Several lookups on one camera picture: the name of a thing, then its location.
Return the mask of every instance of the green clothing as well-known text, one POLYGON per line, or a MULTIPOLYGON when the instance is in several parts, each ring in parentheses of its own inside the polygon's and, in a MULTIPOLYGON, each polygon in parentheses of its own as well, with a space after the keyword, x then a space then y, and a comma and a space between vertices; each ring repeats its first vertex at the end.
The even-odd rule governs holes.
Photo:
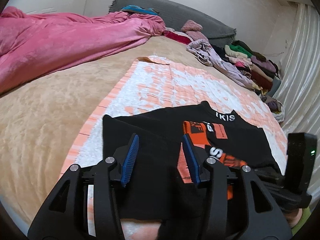
POLYGON ((311 212, 310 212, 309 207, 302 210, 302 216, 301 216, 298 224, 296 224, 294 228, 291 228, 292 235, 295 235, 299 231, 299 229, 302 228, 302 226, 308 220, 310 215, 311 215, 311 212))
POLYGON ((233 41, 232 42, 232 45, 239 45, 241 46, 242 48, 244 48, 246 51, 250 52, 252 55, 256 56, 256 58, 262 62, 266 62, 267 59, 265 56, 261 55, 260 53, 258 52, 255 52, 255 51, 252 51, 248 46, 247 44, 245 44, 243 41, 233 41))
POLYGON ((248 56, 248 58, 250 58, 252 56, 252 54, 250 52, 248 52, 247 50, 245 50, 244 48, 242 48, 241 46, 237 45, 229 45, 230 49, 233 51, 238 51, 238 52, 242 52, 244 54, 246 54, 248 56))

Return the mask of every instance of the white curtain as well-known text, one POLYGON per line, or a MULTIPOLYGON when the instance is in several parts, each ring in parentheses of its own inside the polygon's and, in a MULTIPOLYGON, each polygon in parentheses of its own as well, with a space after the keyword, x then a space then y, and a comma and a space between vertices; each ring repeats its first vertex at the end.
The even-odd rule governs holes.
POLYGON ((313 6, 298 4, 288 53, 280 60, 282 83, 274 97, 285 107, 286 134, 318 136, 318 154, 309 186, 320 197, 320 16, 313 6))

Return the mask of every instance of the red cloth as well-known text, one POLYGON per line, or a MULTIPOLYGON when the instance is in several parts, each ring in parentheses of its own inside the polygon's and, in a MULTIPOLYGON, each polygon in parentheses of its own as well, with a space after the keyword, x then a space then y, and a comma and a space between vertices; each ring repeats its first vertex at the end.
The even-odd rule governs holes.
POLYGON ((270 90, 272 88, 272 82, 261 76, 258 72, 254 70, 251 71, 252 80, 263 89, 270 90))
POLYGON ((235 66, 236 66, 236 67, 244 67, 244 68, 245 68, 245 65, 244 65, 241 61, 237 61, 237 62, 235 63, 235 66))
POLYGON ((177 42, 180 42, 180 43, 183 43, 186 45, 188 45, 190 42, 192 42, 188 37, 181 36, 181 35, 178 35, 176 33, 170 32, 170 31, 164 31, 163 35, 169 39, 172 39, 174 41, 177 41, 177 42))
POLYGON ((0 94, 37 77, 144 44, 165 30, 157 15, 126 12, 0 15, 0 94))

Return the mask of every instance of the black handle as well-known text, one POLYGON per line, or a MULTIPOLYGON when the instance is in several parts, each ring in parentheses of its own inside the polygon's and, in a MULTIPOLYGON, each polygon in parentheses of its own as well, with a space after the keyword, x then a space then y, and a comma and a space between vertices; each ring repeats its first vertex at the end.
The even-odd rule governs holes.
POLYGON ((214 158, 204 161, 210 171, 210 186, 207 189, 206 208, 199 240, 225 240, 227 226, 227 172, 228 167, 214 158))
POLYGON ((240 172, 240 180, 244 186, 247 226, 236 240, 291 239, 288 222, 258 176, 249 166, 243 166, 240 172))
POLYGON ((74 164, 59 179, 29 228, 29 240, 92 239, 83 232, 87 198, 83 194, 81 173, 81 167, 74 164))
POLYGON ((125 240, 109 177, 116 164, 116 160, 113 163, 102 160, 95 166, 93 213, 97 239, 125 240))

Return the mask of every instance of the bed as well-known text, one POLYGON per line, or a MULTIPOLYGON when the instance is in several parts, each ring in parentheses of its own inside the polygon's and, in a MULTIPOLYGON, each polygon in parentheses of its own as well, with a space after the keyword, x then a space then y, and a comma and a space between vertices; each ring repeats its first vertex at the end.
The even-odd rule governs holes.
MULTIPOLYGON (((142 7, 160 10, 163 8, 157 7, 157 0, 150 0, 150 5, 147 0, 141 1, 144 3, 138 5, 142 7)), ((161 0, 161 6, 175 7, 172 2, 165 1, 161 0)), ((117 10, 116 6, 122 6, 121 0, 115 0, 111 11, 117 10)), ((198 11, 194 13, 199 17, 202 14, 198 11)), ((225 28, 224 32, 230 31, 231 28, 212 19, 203 15, 198 21, 212 29, 218 25, 225 28)), ((232 39, 234 34, 235 32, 230 37, 212 38, 219 40, 221 44, 226 42, 226 39, 232 39)), ((151 37, 138 47, 51 73, 0 97, 1 195, 27 225, 31 224, 39 207, 57 182, 63 167, 69 163, 66 161, 67 156, 70 156, 69 150, 86 121, 125 76, 135 59, 151 55, 205 70, 228 87, 257 102, 255 111, 265 114, 268 123, 268 127, 264 127, 262 123, 260 126, 268 130, 267 137, 272 154, 276 156, 279 166, 284 171, 285 135, 271 112, 266 112, 258 103, 260 100, 255 93, 236 85, 213 67, 201 64, 194 55, 186 51, 184 44, 164 36, 151 37)), ((259 119, 255 122, 255 125, 259 125, 259 119)), ((159 223, 151 225, 154 235, 159 223)))

